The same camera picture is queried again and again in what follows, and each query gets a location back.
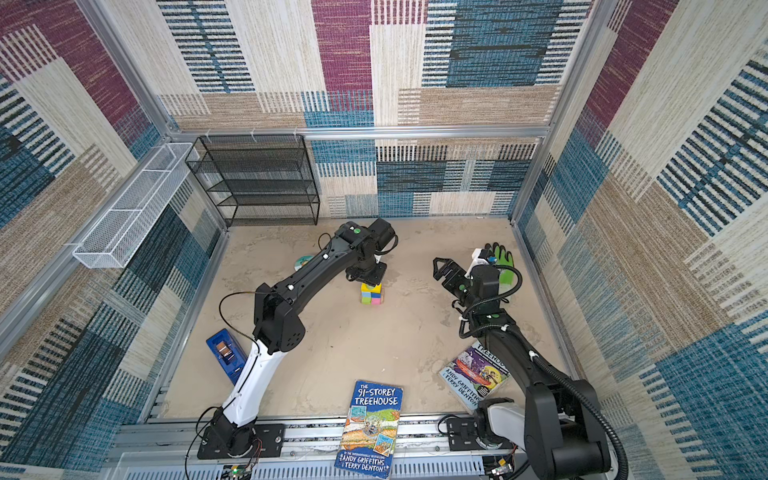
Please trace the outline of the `yellow wood block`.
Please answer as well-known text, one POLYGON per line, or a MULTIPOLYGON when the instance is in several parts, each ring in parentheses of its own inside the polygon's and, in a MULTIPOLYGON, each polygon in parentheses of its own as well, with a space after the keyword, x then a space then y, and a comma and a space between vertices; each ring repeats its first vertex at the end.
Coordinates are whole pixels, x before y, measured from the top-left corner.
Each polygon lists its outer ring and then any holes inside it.
POLYGON ((370 292, 370 293, 380 293, 382 294, 382 285, 378 284, 375 286, 368 285, 366 283, 362 283, 360 285, 361 292, 370 292))

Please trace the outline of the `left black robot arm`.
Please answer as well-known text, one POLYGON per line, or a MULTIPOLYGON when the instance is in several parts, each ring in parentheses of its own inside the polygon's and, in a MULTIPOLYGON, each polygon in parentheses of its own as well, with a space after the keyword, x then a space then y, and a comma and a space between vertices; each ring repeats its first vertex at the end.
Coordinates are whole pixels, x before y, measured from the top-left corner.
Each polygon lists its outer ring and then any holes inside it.
POLYGON ((284 426, 256 424, 262 399, 281 361, 303 340, 300 313, 338 274, 350 282, 375 286, 387 265, 380 258, 396 248, 393 226, 378 218, 368 226, 342 224, 326 245, 301 268, 270 286, 258 286, 254 299, 251 350, 231 394, 198 434, 199 460, 276 457, 282 449, 284 426))

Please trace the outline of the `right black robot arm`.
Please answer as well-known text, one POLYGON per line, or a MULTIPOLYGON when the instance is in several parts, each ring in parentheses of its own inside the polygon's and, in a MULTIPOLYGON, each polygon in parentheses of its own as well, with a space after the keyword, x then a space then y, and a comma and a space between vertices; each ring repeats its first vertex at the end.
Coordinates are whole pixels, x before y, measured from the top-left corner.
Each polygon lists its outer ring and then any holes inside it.
POLYGON ((611 458, 622 454, 621 442, 601 413, 594 388, 546 360, 505 310, 508 297, 522 286, 522 273, 483 257, 469 269, 436 257, 433 277, 454 297, 460 336, 479 340, 524 394, 522 408, 508 401, 482 403, 477 409, 480 438, 521 447, 540 479, 575 479, 613 467, 625 477, 626 459, 611 458))

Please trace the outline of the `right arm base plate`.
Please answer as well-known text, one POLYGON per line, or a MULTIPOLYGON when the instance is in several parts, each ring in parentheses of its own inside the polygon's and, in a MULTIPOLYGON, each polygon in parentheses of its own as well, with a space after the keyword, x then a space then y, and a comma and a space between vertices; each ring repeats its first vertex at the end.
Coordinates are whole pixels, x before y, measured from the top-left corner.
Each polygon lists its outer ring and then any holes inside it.
POLYGON ((446 415, 440 420, 438 430, 447 437, 450 451, 489 449, 489 446, 480 439, 477 424, 473 418, 446 415))

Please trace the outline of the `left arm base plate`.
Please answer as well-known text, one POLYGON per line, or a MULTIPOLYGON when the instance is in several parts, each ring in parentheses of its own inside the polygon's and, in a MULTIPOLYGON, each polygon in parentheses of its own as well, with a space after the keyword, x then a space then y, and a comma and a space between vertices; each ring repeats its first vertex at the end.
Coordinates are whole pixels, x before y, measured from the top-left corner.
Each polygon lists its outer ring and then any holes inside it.
POLYGON ((198 460, 276 458, 281 455, 285 425, 253 424, 235 429, 224 423, 207 427, 198 448, 198 460))

